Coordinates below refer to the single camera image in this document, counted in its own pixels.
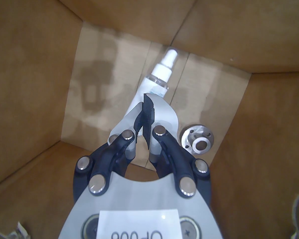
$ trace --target silver bolt head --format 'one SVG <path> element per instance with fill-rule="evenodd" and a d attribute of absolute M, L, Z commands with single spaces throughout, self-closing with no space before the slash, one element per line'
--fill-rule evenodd
<path fill-rule="evenodd" d="M 202 159 L 196 159 L 196 161 L 195 161 L 195 167 L 201 173 L 206 173 L 208 171 L 208 165 Z"/>
<path fill-rule="evenodd" d="M 109 137 L 109 143 L 112 144 L 114 140 L 118 137 L 118 134 L 113 134 L 112 136 Z"/>
<path fill-rule="evenodd" d="M 85 170 L 89 166 L 90 159 L 88 156 L 84 156 L 77 161 L 77 167 L 79 170 Z"/>
<path fill-rule="evenodd" d="M 105 188 L 105 178 L 102 174 L 94 175 L 89 181 L 89 191 L 98 194 Z"/>
<path fill-rule="evenodd" d="M 190 177 L 180 179 L 179 188 L 181 192 L 188 197 L 192 197 L 196 192 L 196 184 Z"/>
<path fill-rule="evenodd" d="M 133 137 L 134 133 L 130 129 L 126 129 L 122 132 L 122 137 L 125 140 L 130 140 Z"/>
<path fill-rule="evenodd" d="M 162 125 L 157 125 L 157 126 L 155 126 L 155 128 L 154 128 L 154 132 L 155 132 L 155 134 L 158 135 L 158 136 L 163 136 L 163 135 L 166 133 L 166 129 L 165 129 L 165 127 L 162 126 Z"/>

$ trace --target metal pipe flange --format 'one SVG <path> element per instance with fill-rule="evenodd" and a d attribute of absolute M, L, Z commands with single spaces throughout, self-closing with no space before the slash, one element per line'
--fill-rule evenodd
<path fill-rule="evenodd" d="M 201 124 L 187 127 L 181 132 L 180 142 L 182 147 L 191 154 L 204 154 L 208 152 L 214 144 L 214 135 Z"/>

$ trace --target white spray nozzle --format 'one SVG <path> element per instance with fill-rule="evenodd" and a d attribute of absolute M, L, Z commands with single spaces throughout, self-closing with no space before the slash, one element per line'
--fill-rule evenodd
<path fill-rule="evenodd" d="M 175 49 L 170 49 L 164 55 L 161 64 L 169 68 L 172 68 L 176 57 L 177 57 L 177 51 Z"/>

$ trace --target white label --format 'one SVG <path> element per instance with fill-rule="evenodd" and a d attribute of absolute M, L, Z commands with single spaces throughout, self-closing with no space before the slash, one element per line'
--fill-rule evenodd
<path fill-rule="evenodd" d="M 96 239 L 182 239 L 178 210 L 100 211 Z"/>

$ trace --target clear plastic bottle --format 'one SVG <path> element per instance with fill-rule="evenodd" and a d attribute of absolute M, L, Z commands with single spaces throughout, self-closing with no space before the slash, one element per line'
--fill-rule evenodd
<path fill-rule="evenodd" d="M 126 114 L 128 114 L 138 103 L 144 101 L 145 93 L 153 93 L 162 98 L 165 96 L 168 91 L 167 82 L 172 74 L 172 68 L 176 61 L 177 54 L 175 49 L 167 49 L 160 63 L 156 64 L 151 74 L 143 79 Z"/>

